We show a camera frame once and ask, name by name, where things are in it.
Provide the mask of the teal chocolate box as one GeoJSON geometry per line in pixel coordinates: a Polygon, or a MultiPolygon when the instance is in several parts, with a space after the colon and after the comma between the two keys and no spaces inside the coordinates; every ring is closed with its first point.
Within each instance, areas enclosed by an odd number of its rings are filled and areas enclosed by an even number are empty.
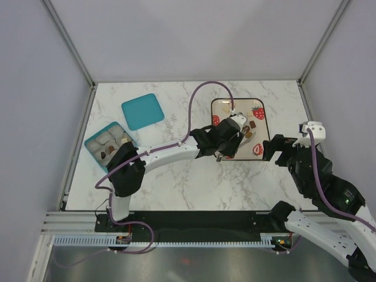
{"type": "Polygon", "coordinates": [[[125,131],[118,122],[112,122],[85,140],[84,147],[90,153],[99,167],[105,173],[107,173],[108,170],[106,166],[115,153],[120,149],[122,145],[121,139],[124,137],[126,137],[129,142],[132,142],[133,145],[136,146],[135,140],[128,134],[128,132],[125,131]],[[115,151],[112,153],[109,153],[110,146],[115,148],[115,151]],[[101,152],[106,154],[104,159],[100,157],[101,152]]]}

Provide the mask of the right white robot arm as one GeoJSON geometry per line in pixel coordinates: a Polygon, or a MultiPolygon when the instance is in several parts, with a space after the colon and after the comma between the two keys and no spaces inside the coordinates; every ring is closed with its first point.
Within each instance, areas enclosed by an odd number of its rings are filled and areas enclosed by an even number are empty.
{"type": "Polygon", "coordinates": [[[298,192],[334,219],[349,239],[309,220],[284,201],[272,208],[268,224],[274,231],[287,229],[326,250],[356,281],[375,281],[375,220],[358,189],[334,175],[332,161],[317,149],[324,139],[323,133],[312,130],[299,139],[275,135],[263,142],[263,160],[269,161],[280,152],[275,164],[288,169],[298,192]]]}

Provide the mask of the metal serving tongs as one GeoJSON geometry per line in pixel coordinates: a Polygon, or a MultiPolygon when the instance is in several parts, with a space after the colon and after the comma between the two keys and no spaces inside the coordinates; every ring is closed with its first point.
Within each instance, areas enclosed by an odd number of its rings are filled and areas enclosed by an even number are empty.
{"type": "Polygon", "coordinates": [[[252,132],[253,135],[250,138],[246,138],[246,134],[240,132],[235,135],[234,138],[229,141],[229,144],[224,148],[223,151],[218,152],[214,155],[216,157],[216,162],[221,162],[222,160],[233,159],[238,152],[238,150],[244,145],[250,143],[256,136],[256,132],[252,132]]]}

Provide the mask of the teal box lid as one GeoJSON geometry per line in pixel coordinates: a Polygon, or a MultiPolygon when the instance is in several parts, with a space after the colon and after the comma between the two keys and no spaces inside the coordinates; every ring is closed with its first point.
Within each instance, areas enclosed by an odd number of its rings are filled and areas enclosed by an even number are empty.
{"type": "Polygon", "coordinates": [[[132,131],[161,122],[165,118],[154,93],[123,102],[121,108],[127,126],[132,131]]]}

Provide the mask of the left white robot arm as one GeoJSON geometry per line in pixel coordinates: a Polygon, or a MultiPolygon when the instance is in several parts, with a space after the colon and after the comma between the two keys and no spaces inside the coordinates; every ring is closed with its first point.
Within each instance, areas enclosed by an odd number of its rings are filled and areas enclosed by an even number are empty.
{"type": "Polygon", "coordinates": [[[127,228],[131,196],[141,188],[144,176],[152,170],[207,156],[234,157],[244,138],[242,129],[246,123],[246,117],[235,114],[216,126],[192,130],[181,142],[159,147],[136,147],[132,142],[121,145],[106,166],[111,183],[108,225],[114,231],[127,228]]]}

